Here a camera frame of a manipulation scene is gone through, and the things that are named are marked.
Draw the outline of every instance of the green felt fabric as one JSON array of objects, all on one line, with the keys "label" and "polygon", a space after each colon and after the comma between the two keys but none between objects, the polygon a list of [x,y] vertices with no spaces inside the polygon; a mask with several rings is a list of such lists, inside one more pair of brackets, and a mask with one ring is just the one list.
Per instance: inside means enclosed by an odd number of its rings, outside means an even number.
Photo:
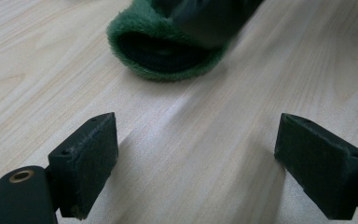
[{"label": "green felt fabric", "polygon": [[107,27],[113,53],[141,77],[177,81],[213,69],[226,51],[204,49],[152,7],[151,0],[134,0]]}]

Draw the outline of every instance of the green fuzzy object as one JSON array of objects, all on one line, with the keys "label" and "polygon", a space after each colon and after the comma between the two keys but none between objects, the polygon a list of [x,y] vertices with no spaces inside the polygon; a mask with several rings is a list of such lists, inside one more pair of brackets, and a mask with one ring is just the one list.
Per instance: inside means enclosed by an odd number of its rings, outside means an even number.
[{"label": "green fuzzy object", "polygon": [[155,10],[151,0],[134,0],[106,32],[113,53],[136,74],[155,81],[203,75],[218,64],[227,48],[203,48]]}]

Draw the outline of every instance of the light wood grain surface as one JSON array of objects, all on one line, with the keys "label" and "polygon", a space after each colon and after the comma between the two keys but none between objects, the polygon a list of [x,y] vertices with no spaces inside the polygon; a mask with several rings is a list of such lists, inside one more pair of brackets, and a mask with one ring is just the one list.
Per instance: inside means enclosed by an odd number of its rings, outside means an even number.
[{"label": "light wood grain surface", "polygon": [[82,223],[330,223],[273,149],[282,112],[358,147],[358,0],[267,0],[213,71],[166,84],[110,52],[130,2],[0,0],[0,177],[113,111],[119,159]]}]

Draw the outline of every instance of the black object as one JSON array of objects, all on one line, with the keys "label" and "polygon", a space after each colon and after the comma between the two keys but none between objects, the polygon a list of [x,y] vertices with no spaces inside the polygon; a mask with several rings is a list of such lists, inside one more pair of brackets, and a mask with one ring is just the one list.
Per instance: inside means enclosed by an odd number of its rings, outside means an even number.
[{"label": "black object", "polygon": [[114,113],[89,119],[49,155],[49,166],[22,167],[0,179],[0,223],[86,218],[118,156]]},{"label": "black object", "polygon": [[174,25],[207,48],[225,45],[263,0],[153,0]]},{"label": "black object", "polygon": [[358,206],[358,148],[301,117],[282,114],[275,157],[329,219]]}]

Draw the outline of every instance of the wooden table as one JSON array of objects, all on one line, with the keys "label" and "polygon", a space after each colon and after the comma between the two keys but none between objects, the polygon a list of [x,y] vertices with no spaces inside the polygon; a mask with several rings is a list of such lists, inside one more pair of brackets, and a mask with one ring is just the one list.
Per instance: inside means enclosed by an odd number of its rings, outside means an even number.
[{"label": "wooden table", "polygon": [[329,222],[273,149],[282,112],[358,147],[358,0],[267,0],[213,71],[176,83],[111,54],[130,2],[0,0],[0,177],[113,111],[119,159],[82,223]]}]

